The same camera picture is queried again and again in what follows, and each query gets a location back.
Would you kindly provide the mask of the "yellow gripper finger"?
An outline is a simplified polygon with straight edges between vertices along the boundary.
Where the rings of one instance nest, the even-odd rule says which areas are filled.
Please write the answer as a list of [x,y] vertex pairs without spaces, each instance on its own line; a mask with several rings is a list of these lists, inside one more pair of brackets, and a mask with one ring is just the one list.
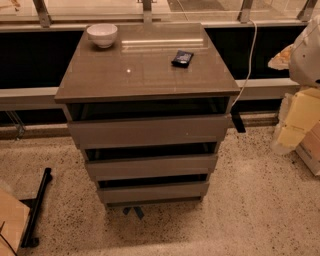
[[285,94],[278,114],[279,122],[275,126],[271,149],[278,155],[285,155],[295,150],[305,136],[305,129],[301,116],[296,113],[297,98],[292,94]]
[[320,120],[320,90],[309,88],[297,92],[292,99],[285,125],[307,133]]

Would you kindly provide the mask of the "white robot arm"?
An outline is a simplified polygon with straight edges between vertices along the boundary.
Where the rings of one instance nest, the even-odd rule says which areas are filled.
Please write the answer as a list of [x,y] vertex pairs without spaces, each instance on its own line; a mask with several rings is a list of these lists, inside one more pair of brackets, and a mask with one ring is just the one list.
[[313,17],[294,43],[268,63],[276,70],[289,70],[300,91],[286,94],[279,110],[271,149],[285,155],[296,149],[320,120],[320,15]]

